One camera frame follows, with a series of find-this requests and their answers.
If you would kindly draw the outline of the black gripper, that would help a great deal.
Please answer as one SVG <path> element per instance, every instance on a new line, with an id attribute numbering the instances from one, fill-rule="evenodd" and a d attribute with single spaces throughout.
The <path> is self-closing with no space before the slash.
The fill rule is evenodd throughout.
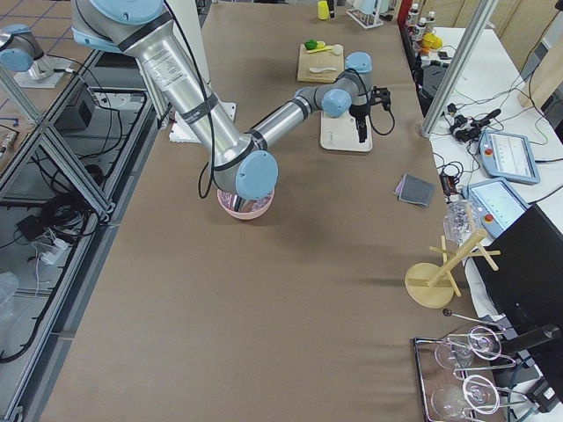
<path id="1" fill-rule="evenodd" d="M 369 103 L 350 106 L 350 116 L 355 119 L 355 125 L 356 125 L 359 143 L 365 143 L 367 139 L 366 119 L 369 116 L 369 112 L 370 112 Z"/>

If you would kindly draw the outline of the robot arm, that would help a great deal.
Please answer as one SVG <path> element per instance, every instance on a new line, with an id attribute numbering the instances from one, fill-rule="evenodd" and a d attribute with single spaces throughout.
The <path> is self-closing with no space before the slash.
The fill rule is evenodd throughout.
<path id="1" fill-rule="evenodd" d="M 218 189 L 243 200 L 268 196 L 279 168 L 268 148 L 312 113 L 332 118 L 350 113 L 360 141 L 368 130 L 371 97 L 369 54 L 354 52 L 334 83 L 305 87 L 246 132 L 239 131 L 202 76 L 186 35 L 164 1 L 74 1 L 76 43 L 136 60 L 209 152 L 206 170 Z"/>
<path id="2" fill-rule="evenodd" d="M 20 87 L 53 89 L 70 61 L 47 55 L 27 25 L 14 24 L 1 29 L 1 64 Z"/>

